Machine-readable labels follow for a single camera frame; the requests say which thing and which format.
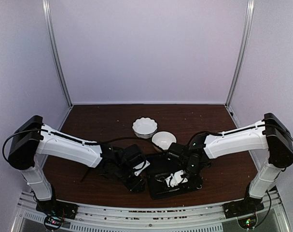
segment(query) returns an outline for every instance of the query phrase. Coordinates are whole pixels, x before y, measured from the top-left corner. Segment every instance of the bowl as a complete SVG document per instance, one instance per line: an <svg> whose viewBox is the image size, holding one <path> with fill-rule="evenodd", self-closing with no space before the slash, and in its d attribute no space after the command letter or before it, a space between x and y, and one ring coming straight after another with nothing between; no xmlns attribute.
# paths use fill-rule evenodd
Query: bowl
<svg viewBox="0 0 293 232"><path fill-rule="evenodd" d="M163 150L168 150L172 143L176 143L176 138L172 133L168 131L161 131L153 136L152 142L157 146L161 147ZM160 150L155 146L154 148L155 150L160 152Z"/></svg>
<svg viewBox="0 0 293 232"><path fill-rule="evenodd" d="M137 137L149 139L156 133L157 123L154 119L142 117L132 124L132 129Z"/></svg>

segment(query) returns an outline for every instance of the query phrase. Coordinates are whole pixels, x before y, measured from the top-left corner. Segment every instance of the vertical metal post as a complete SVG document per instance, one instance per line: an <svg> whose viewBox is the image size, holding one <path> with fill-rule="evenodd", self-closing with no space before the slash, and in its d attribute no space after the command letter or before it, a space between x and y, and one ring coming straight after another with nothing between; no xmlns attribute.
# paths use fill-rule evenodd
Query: vertical metal post
<svg viewBox="0 0 293 232"><path fill-rule="evenodd" d="M63 70L60 65L60 60L59 60L59 55L57 51L57 46L56 46L56 41L55 41L55 35L54 35L54 30L53 30L53 24L52 24L52 17L51 17L51 11L50 11L50 1L49 0L42 0L43 4L43 11L44 11L44 16L45 16L45 21L46 25L48 28L49 32L49 37L50 37L50 42L51 42L51 47L52 47L52 52L53 52L53 58L54 58L54 63L57 71L57 75L60 81L61 88L63 90L63 93L65 95L68 107L72 107L72 102L68 93L66 81L64 78Z"/></svg>
<svg viewBox="0 0 293 232"><path fill-rule="evenodd" d="M230 107L231 101L232 101L232 97L233 94L235 92L236 86L237 86L237 81L241 72L241 68L243 65L243 60L245 57L245 50L247 47L247 43L248 43L248 39L249 39L249 35L251 32L251 26L252 26L252 19L253 19L253 10L254 10L254 0L248 0L248 4L247 4L247 11L246 11L246 16L245 16L245 23L244 23L244 30L243 30L243 37L242 37L242 41L241 41L241 47L239 50L239 55L238 55L238 59L237 59L237 65L234 71L234 76L233 76L233 81L230 87L230 91L228 94L228 98L227 101L225 103L225 106L227 108Z"/></svg>

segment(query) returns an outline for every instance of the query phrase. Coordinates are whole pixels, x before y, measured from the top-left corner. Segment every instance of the wood surface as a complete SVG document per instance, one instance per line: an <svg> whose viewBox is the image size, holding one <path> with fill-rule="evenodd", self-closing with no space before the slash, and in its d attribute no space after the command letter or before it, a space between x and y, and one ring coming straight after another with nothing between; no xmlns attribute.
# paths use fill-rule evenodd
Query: wood surface
<svg viewBox="0 0 293 232"><path fill-rule="evenodd" d="M132 123L142 116L155 119L158 131L173 133L181 144L186 144L198 131L220 132L235 128L223 105L78 105L72 109L62 132L95 141L134 136ZM155 152L153 146L144 141L118 141L113 145L126 147L133 143L145 154ZM213 160L210 168L202 170L201 190L152 200L147 186L143 193L133 194L121 182L98 175L96 169L80 183L87 168L70 160L49 157L44 173L61 200L116 207L174 207L243 198L246 186L257 172L248 152L219 157Z"/></svg>

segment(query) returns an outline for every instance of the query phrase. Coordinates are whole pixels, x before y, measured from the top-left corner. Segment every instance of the robotic arm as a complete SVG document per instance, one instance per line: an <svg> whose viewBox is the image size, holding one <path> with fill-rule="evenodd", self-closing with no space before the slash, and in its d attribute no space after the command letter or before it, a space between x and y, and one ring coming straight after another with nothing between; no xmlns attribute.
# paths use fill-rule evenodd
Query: robotic arm
<svg viewBox="0 0 293 232"><path fill-rule="evenodd" d="M226 217L238 217L254 212L265 191L277 179L281 170L293 163L293 145L290 132L273 115L244 128L221 133L198 133L188 145L173 143L163 155L147 159L137 145L125 149L109 144L82 140L43 124L42 117L34 116L16 132L8 161L18 169L37 197L37 209L47 214L64 211L74 219L77 205L59 202L55 191L38 166L35 154L61 157L83 163L90 168L110 164L115 174L131 192L144 190L140 173L147 169L148 185L153 199L168 197L202 188L200 171L211 159L223 155L268 149L257 176L248 185L245 198L225 204Z"/></svg>

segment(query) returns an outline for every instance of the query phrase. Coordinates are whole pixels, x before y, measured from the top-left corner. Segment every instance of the white wall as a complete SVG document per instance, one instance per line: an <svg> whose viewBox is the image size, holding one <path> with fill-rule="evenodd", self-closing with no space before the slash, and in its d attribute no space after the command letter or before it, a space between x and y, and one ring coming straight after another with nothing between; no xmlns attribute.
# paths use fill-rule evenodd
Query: white wall
<svg viewBox="0 0 293 232"><path fill-rule="evenodd" d="M57 0L73 103L224 103L247 0Z"/></svg>
<svg viewBox="0 0 293 232"><path fill-rule="evenodd" d="M4 140L34 114L58 127L66 111L42 1L0 0L0 232L8 231L25 186L2 158Z"/></svg>
<svg viewBox="0 0 293 232"><path fill-rule="evenodd" d="M256 1L246 56L232 101L241 126L273 112L293 136L293 0ZM256 152L262 162L265 152ZM293 165L278 189L293 228Z"/></svg>

